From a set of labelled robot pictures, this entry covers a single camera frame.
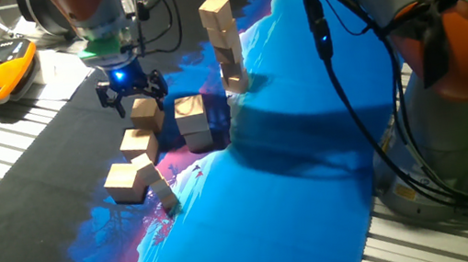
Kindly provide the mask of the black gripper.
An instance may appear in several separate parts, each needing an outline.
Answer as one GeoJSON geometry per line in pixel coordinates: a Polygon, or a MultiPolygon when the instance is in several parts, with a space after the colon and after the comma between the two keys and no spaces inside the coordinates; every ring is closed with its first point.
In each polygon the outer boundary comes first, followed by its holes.
{"type": "Polygon", "coordinates": [[[149,82],[151,97],[155,99],[160,110],[164,109],[163,103],[169,93],[168,86],[164,76],[157,69],[146,75],[139,60],[135,58],[121,67],[107,70],[107,75],[108,81],[97,82],[95,88],[101,107],[113,108],[120,118],[124,118],[125,108],[121,102],[123,96],[144,90],[149,82]],[[108,94],[110,89],[114,91],[113,96],[108,94]]]}

